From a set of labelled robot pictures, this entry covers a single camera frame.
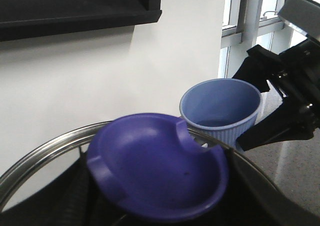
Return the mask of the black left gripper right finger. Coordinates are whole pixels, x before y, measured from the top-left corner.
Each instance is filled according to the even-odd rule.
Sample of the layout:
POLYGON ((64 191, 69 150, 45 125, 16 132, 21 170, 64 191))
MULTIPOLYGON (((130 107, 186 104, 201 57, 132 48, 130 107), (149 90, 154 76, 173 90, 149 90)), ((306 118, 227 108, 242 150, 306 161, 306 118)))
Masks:
POLYGON ((320 218, 289 200, 248 158, 224 149, 229 185, 218 205, 194 226, 318 226, 320 218))

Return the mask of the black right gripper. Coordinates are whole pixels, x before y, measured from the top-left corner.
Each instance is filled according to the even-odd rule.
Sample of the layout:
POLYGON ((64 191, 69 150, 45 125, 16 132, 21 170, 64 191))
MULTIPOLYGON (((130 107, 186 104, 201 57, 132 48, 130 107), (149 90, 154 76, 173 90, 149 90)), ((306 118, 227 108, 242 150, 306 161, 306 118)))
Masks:
POLYGON ((236 144, 248 151, 271 143, 309 140, 320 126, 320 45, 306 39, 275 54, 259 44, 247 51, 233 75, 268 92, 269 80, 282 97, 270 115, 242 133, 236 144))

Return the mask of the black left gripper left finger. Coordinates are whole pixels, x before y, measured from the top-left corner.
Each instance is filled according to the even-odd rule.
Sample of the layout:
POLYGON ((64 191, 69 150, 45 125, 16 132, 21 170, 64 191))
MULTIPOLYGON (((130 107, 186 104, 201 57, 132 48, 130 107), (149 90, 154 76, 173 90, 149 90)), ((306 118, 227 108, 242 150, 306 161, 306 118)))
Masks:
POLYGON ((0 215, 2 226, 125 226, 128 216, 103 199, 76 161, 53 182, 0 215))

